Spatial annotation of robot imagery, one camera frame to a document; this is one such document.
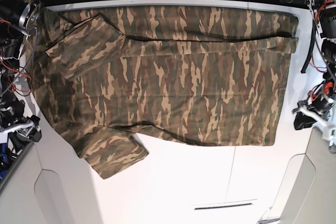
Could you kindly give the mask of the camouflage T-shirt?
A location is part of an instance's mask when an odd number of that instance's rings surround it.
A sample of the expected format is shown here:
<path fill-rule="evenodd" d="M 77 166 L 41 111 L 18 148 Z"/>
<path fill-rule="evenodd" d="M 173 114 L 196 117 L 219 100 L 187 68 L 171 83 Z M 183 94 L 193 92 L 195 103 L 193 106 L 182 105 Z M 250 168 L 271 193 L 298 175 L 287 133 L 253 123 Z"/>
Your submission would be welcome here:
<path fill-rule="evenodd" d="M 137 133 L 272 146 L 298 24 L 290 13 L 223 7 L 45 9 L 34 98 L 103 179 L 148 155 Z"/>

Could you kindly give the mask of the blue and black equipment pile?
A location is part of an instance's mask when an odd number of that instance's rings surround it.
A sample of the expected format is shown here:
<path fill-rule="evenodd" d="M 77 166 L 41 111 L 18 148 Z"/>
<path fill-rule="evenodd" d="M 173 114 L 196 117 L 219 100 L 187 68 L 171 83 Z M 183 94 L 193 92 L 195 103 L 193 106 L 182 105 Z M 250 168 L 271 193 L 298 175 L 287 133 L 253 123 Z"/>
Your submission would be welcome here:
<path fill-rule="evenodd" d="M 15 146 L 13 145 L 12 149 L 8 147 L 8 143 L 12 141 L 14 133 L 9 133 L 7 142 L 1 144 L 1 180 L 7 175 L 11 165 L 17 158 Z"/>

